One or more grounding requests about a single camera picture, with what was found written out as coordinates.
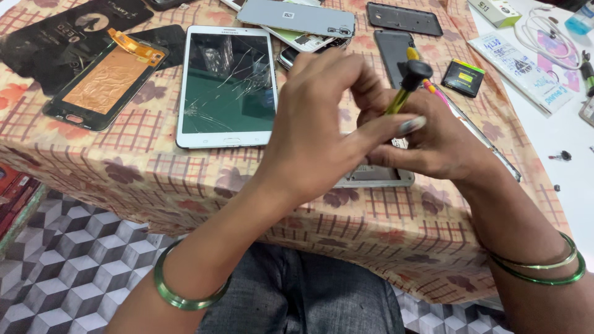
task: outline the hand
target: hand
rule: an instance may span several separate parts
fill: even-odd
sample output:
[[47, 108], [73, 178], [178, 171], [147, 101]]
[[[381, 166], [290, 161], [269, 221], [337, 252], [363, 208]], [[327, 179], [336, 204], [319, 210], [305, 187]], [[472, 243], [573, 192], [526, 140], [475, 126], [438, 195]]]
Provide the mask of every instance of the hand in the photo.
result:
[[275, 197], [284, 196], [293, 209], [328, 192], [399, 128], [419, 127], [418, 120], [413, 121], [416, 126], [404, 124], [416, 115], [391, 115], [341, 135], [338, 104], [349, 88], [362, 110], [385, 110], [388, 100], [380, 79], [363, 57], [338, 49], [320, 56], [300, 54], [280, 92], [270, 142], [250, 182], [264, 185]]
[[[387, 98], [382, 100], [391, 100], [396, 92], [393, 89], [385, 90]], [[357, 125], [364, 127], [381, 118], [378, 110], [381, 108], [362, 111]], [[417, 90], [411, 94], [399, 114], [423, 115], [427, 124], [406, 137], [409, 142], [407, 150], [389, 144], [374, 149], [367, 156], [370, 164], [452, 180], [466, 179], [475, 172], [503, 166], [436, 95], [423, 89]]]

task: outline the cracked screen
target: cracked screen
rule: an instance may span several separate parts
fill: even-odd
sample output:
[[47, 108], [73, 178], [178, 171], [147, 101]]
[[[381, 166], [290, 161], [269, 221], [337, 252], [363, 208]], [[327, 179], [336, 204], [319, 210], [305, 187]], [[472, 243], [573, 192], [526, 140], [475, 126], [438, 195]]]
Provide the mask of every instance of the cracked screen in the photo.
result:
[[275, 105], [266, 37], [190, 38], [182, 133], [271, 131]]

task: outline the white cable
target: white cable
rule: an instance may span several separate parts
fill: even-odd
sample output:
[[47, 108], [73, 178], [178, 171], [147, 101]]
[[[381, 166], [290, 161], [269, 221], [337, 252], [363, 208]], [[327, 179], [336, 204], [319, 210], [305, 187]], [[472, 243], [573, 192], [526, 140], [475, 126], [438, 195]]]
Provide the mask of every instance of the white cable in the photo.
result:
[[[561, 32], [559, 27], [557, 27], [557, 24], [555, 24], [553, 21], [551, 21], [548, 17], [536, 15], [537, 10], [550, 11], [553, 8], [555, 8], [555, 6], [553, 6], [553, 5], [542, 5], [542, 6], [532, 8], [530, 10], [530, 12], [528, 13], [526, 22], [524, 22], [524, 24], [522, 24], [520, 26], [522, 32], [524, 33], [524, 35], [526, 37], [528, 37], [529, 41], [528, 42], [525, 41], [524, 38], [520, 37], [520, 34], [518, 34], [518, 27], [517, 27], [518, 24], [514, 25], [514, 32], [516, 34], [516, 37], [518, 38], [518, 41], [523, 46], [527, 47], [528, 49], [530, 49], [536, 53], [540, 53], [541, 55], [543, 55], [543, 56], [547, 57], [549, 60], [551, 60], [553, 63], [559, 65], [560, 67], [566, 68], [568, 70], [579, 70], [580, 67], [582, 66], [582, 55], [577, 50], [577, 48], [573, 45], [573, 43], [571, 42], [571, 39], [569, 37], [567, 37], [567, 35], [565, 35], [563, 32]], [[565, 48], [567, 48], [567, 53], [565, 55], [554, 55], [554, 54], [548, 52], [543, 46], [541, 46], [538, 43], [538, 40], [536, 39], [534, 34], [530, 33], [528, 24], [531, 21], [534, 21], [536, 23], [536, 25], [541, 28], [543, 28], [543, 27], [539, 23], [544, 24], [544, 26], [545, 26], [544, 30], [547, 33], [549, 33], [550, 31], [553, 31], [555, 33], [555, 35], [557, 35], [557, 40], [560, 41], [565, 46]], [[576, 52], [577, 64], [575, 66], [567, 65], [561, 61], [561, 59], [569, 57], [572, 53], [571, 51]]]

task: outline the tiled floor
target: tiled floor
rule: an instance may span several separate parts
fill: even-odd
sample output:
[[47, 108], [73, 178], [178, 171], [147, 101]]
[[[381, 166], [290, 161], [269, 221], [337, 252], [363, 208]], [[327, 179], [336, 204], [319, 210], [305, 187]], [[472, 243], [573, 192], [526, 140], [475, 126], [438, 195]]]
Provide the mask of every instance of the tiled floor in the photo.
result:
[[[0, 333], [100, 333], [175, 239], [51, 191], [0, 261]], [[420, 334], [504, 334], [492, 310], [394, 289]]]

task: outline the glass bangle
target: glass bangle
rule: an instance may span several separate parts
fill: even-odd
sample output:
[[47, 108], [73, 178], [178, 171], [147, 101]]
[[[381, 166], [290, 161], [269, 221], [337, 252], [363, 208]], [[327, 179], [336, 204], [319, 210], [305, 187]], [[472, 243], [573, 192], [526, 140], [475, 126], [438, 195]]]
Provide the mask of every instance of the glass bangle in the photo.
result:
[[565, 241], [567, 242], [567, 244], [569, 244], [569, 247], [570, 247], [569, 256], [567, 256], [567, 258], [565, 260], [563, 260], [559, 263], [528, 264], [528, 263], [521, 263], [521, 262], [516, 262], [516, 261], [505, 259], [505, 258], [493, 253], [492, 251], [489, 251], [489, 253], [493, 259], [497, 259], [499, 262], [502, 262], [505, 264], [511, 264], [513, 266], [522, 267], [522, 268], [530, 268], [530, 269], [539, 269], [540, 270], [540, 269], [553, 269], [553, 268], [563, 267], [563, 266], [567, 265], [569, 262], [573, 261], [573, 259], [576, 258], [577, 248], [576, 248], [576, 244], [573, 242], [573, 240], [567, 234], [565, 234], [563, 232], [559, 232], [559, 234], [561, 234], [561, 236], [565, 239]]
[[165, 280], [163, 278], [163, 263], [165, 262], [165, 257], [180, 242], [181, 240], [177, 240], [169, 247], [167, 247], [163, 254], [159, 256], [159, 259], [157, 260], [157, 263], [154, 266], [154, 284], [161, 297], [163, 297], [163, 299], [170, 305], [173, 305], [178, 309], [184, 311], [197, 311], [202, 308], [208, 307], [216, 303], [219, 299], [221, 299], [221, 297], [225, 294], [225, 292], [227, 292], [227, 289], [229, 288], [229, 283], [231, 282], [231, 275], [229, 275], [227, 282], [225, 282], [225, 284], [223, 284], [219, 288], [219, 290], [217, 290], [214, 294], [210, 295], [205, 299], [189, 300], [180, 297], [165, 284]]
[[512, 274], [513, 276], [515, 276], [517, 278], [521, 278], [525, 281], [538, 283], [538, 284], [544, 284], [544, 285], [570, 284], [570, 283], [573, 283], [573, 282], [577, 281], [578, 279], [582, 278], [582, 276], [584, 276], [584, 274], [586, 273], [586, 262], [584, 261], [584, 258], [582, 257], [582, 255], [580, 254], [579, 251], [577, 252], [577, 260], [579, 262], [577, 271], [572, 276], [569, 276], [566, 278], [559, 278], [559, 279], [538, 279], [538, 278], [526, 276], [526, 275], [521, 274], [521, 273], [513, 270], [512, 268], [504, 265], [503, 262], [499, 261], [496, 257], [491, 256], [491, 258], [497, 265], [499, 265], [499, 267], [503, 268], [503, 270]]

